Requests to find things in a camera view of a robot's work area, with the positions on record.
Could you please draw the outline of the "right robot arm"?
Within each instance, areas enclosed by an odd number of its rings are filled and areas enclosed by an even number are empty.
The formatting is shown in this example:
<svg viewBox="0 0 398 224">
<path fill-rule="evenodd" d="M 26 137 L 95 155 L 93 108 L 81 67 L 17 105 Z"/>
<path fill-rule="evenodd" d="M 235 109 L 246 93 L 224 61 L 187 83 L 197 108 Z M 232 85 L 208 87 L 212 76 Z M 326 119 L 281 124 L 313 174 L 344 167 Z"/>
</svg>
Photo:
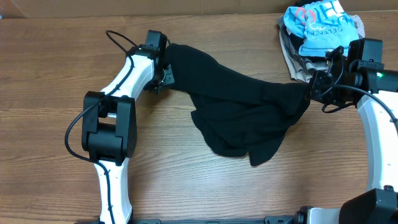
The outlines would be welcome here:
<svg viewBox="0 0 398 224">
<path fill-rule="evenodd" d="M 309 96 L 335 111 L 354 106 L 368 154 L 365 193 L 340 208 L 302 207 L 290 223 L 397 223 L 397 72 L 382 63 L 381 40 L 359 39 L 326 53 L 327 72 L 310 80 Z"/>
</svg>

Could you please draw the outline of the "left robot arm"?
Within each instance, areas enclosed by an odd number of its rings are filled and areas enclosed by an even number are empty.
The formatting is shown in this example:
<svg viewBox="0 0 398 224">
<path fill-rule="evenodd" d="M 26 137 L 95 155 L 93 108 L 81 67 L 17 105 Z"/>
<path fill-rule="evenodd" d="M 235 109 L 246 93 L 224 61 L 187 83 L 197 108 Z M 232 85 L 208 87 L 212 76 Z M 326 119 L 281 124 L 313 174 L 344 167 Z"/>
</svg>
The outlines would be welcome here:
<svg viewBox="0 0 398 224">
<path fill-rule="evenodd" d="M 99 178 L 101 214 L 98 223 L 131 223 L 128 164 L 137 142 L 136 100 L 144 90 L 158 93 L 174 84 L 164 65 L 167 36 L 149 30 L 144 44 L 126 50 L 126 61 L 114 80 L 83 99 L 81 145 Z"/>
</svg>

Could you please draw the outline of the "black polo shirt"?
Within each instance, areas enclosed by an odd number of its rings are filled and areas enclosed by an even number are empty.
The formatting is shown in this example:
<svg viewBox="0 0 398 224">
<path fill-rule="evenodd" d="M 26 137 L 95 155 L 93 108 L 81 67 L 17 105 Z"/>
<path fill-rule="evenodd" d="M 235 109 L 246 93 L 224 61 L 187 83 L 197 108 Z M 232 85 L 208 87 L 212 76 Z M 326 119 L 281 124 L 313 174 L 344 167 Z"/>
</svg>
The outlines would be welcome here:
<svg viewBox="0 0 398 224">
<path fill-rule="evenodd" d="M 253 167 L 273 157 L 310 105 L 307 84 L 251 78 L 187 45 L 168 46 L 165 62 L 172 68 L 174 90 L 190 95 L 193 123 L 211 150 L 249 156 Z"/>
</svg>

